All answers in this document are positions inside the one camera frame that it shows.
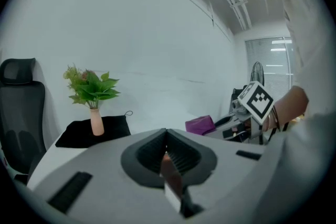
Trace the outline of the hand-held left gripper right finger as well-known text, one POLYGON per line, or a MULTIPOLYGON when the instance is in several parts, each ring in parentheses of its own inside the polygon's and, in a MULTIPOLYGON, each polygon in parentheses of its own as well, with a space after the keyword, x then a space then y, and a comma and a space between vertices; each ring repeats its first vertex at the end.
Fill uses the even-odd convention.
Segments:
POLYGON ((181 159, 182 207, 176 223, 278 223, 276 199, 267 198, 285 137, 267 146, 167 130, 168 152, 181 159))

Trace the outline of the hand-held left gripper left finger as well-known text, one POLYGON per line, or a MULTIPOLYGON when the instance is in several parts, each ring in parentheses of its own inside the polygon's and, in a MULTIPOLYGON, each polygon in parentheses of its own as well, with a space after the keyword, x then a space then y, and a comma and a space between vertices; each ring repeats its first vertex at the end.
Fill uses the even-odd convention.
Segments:
POLYGON ((86 150, 52 147, 33 172, 28 188, 47 201, 74 173, 86 172, 92 179, 68 217, 81 223, 167 223, 168 201, 163 190, 138 185, 121 166, 122 152, 152 134, 147 131, 86 150))

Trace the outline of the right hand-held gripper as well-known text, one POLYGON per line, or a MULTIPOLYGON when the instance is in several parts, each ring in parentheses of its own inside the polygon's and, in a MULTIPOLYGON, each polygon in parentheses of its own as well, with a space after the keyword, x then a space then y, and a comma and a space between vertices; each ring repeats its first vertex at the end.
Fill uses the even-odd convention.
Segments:
POLYGON ((250 142, 258 139, 264 144, 263 123, 274 107, 275 101, 258 81, 250 82, 232 101, 232 111, 214 123, 224 127, 204 134, 204 137, 232 142, 250 142))

